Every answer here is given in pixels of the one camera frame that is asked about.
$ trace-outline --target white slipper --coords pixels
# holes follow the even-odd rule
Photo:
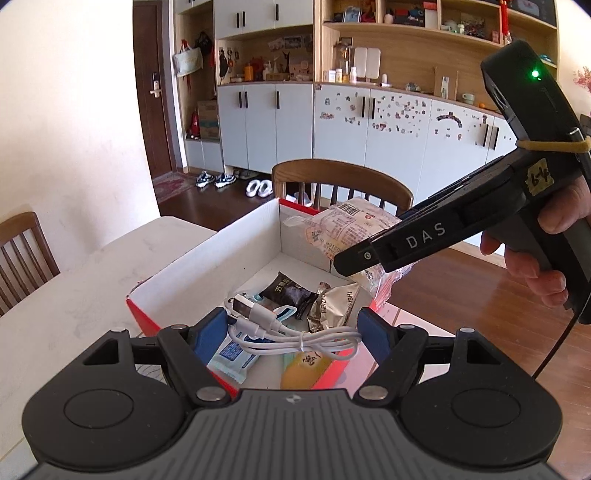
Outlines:
[[[271,193],[273,193],[273,184],[270,180],[263,180],[258,191],[258,196],[261,198],[267,198]]]
[[[252,180],[248,186],[246,187],[246,196],[247,197],[254,197],[258,192],[259,188],[261,187],[260,180]]]

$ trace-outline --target metal screw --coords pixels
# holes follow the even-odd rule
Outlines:
[[[197,390],[197,398],[203,401],[219,401],[226,396],[222,387],[203,387]]]
[[[359,396],[365,400],[383,400],[388,396],[388,390],[379,385],[367,385],[359,390]]]

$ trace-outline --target wooden shelf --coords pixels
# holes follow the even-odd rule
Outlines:
[[[340,33],[354,34],[355,32],[372,32],[380,35],[407,35],[409,37],[432,38],[435,41],[450,41],[473,47],[488,49],[491,52],[499,50],[501,45],[481,38],[469,37],[457,33],[446,32],[443,30],[432,30],[425,27],[414,27],[412,25],[389,25],[383,23],[331,23],[325,22],[325,27],[338,30]]]

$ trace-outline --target white table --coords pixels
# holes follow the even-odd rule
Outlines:
[[[214,234],[176,218],[156,219],[58,275],[0,318],[0,480],[19,478],[34,465],[21,429],[28,399],[109,329],[139,334],[126,295]]]

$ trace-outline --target barcode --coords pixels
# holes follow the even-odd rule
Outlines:
[[[354,207],[353,205],[349,205],[348,203],[344,203],[343,205],[339,205],[337,208],[342,210],[345,213],[348,213],[349,215],[355,215],[355,214],[359,213],[359,209],[357,207]]]

